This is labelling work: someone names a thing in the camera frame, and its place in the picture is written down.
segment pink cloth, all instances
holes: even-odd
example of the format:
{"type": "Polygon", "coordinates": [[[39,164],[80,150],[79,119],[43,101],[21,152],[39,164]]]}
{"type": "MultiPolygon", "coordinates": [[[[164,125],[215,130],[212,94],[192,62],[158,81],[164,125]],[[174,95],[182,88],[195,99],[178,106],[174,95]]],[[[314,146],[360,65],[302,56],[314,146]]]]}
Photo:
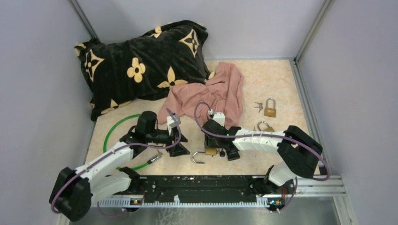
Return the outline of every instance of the pink cloth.
{"type": "MultiPolygon", "coordinates": [[[[158,113],[159,124],[167,122],[166,108],[179,116],[187,115],[194,119],[193,113],[198,102],[208,103],[215,112],[225,114],[225,127],[229,129],[239,124],[243,112],[243,76],[235,64],[220,62],[214,78],[206,84],[189,83],[170,87],[168,97],[158,113]]],[[[198,108],[198,120],[207,121],[207,107],[198,108]]]]}

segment green cable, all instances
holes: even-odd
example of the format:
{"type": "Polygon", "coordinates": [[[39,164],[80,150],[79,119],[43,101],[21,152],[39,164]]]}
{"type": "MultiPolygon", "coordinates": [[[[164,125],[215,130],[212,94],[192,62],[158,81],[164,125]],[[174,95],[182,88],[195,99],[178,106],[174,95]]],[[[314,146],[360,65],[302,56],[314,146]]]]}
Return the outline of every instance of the green cable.
{"type": "MultiPolygon", "coordinates": [[[[140,115],[141,115],[141,114],[135,114],[135,115],[132,115],[132,116],[128,116],[128,117],[126,117],[126,118],[124,118],[124,119],[121,119],[119,122],[117,122],[115,125],[113,125],[113,127],[109,130],[107,136],[105,137],[103,151],[104,151],[104,152],[107,151],[108,139],[109,139],[109,137],[111,136],[111,133],[116,129],[117,126],[119,126],[121,123],[125,122],[126,120],[129,120],[129,119],[131,119],[131,118],[138,117],[138,116],[140,116],[140,115]]],[[[141,168],[146,167],[147,165],[149,165],[149,164],[148,164],[148,163],[144,163],[144,164],[139,165],[139,166],[137,166],[137,167],[133,167],[132,170],[139,170],[139,169],[141,169],[141,168]]]]}

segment pillow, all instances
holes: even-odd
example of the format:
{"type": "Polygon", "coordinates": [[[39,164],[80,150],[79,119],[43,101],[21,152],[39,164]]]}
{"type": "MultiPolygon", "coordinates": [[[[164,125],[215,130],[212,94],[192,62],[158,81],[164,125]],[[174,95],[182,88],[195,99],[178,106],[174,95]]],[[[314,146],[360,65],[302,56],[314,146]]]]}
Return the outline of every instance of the pillow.
{"type": "Polygon", "coordinates": [[[91,120],[136,98],[165,98],[173,85],[204,83],[210,75],[202,54],[207,36],[205,27],[180,21],[121,43],[93,38],[75,46],[93,93],[91,120]]]}

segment wall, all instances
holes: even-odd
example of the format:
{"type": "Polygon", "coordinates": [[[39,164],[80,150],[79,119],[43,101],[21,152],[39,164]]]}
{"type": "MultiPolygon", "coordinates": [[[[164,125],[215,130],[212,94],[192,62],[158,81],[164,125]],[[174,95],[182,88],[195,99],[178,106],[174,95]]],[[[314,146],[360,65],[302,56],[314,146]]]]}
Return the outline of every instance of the wall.
{"type": "Polygon", "coordinates": [[[358,224],[397,224],[398,1],[335,1],[300,62],[358,224]]]}
{"type": "Polygon", "coordinates": [[[66,0],[2,1],[0,24],[1,224],[54,224],[54,182],[82,163],[91,131],[73,49],[90,37],[66,0]]]}
{"type": "Polygon", "coordinates": [[[104,43],[193,20],[208,28],[206,59],[294,57],[324,0],[79,0],[104,43]]]}

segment table surface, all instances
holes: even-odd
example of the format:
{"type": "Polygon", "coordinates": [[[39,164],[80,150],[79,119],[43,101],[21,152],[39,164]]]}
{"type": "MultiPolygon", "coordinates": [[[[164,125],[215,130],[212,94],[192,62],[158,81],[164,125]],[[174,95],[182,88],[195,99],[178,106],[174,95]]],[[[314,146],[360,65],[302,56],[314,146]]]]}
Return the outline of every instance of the table surface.
{"type": "MultiPolygon", "coordinates": [[[[215,71],[220,61],[206,61],[210,71],[215,71]]],[[[289,125],[300,127],[306,133],[308,128],[304,117],[299,94],[288,60],[228,60],[234,63],[244,76],[243,83],[243,105],[244,111],[240,118],[240,126],[253,129],[258,121],[265,120],[275,131],[287,129],[289,125]],[[277,117],[264,116],[264,110],[259,113],[254,102],[262,102],[265,106],[267,98],[276,100],[277,117]]],[[[166,99],[157,101],[134,100],[128,105],[112,110],[98,117],[92,136],[92,141],[87,153],[86,162],[90,162],[103,153],[102,147],[105,136],[110,128],[119,120],[143,111],[157,113],[166,99]]],[[[108,141],[108,149],[118,139],[136,125],[137,118],[133,118],[119,125],[108,141]]],[[[204,135],[197,127],[194,120],[187,116],[181,117],[181,131],[188,139],[183,145],[191,152],[203,151],[204,135]]],[[[227,157],[207,156],[198,154],[195,159],[204,161],[205,164],[195,164],[191,155],[169,157],[165,150],[161,159],[155,163],[138,170],[141,175],[252,175],[265,174],[271,165],[282,161],[279,155],[272,153],[247,150],[241,151],[240,159],[228,161],[227,157]]],[[[135,167],[145,163],[149,158],[156,155],[155,149],[146,149],[136,158],[123,166],[135,167]]]]}

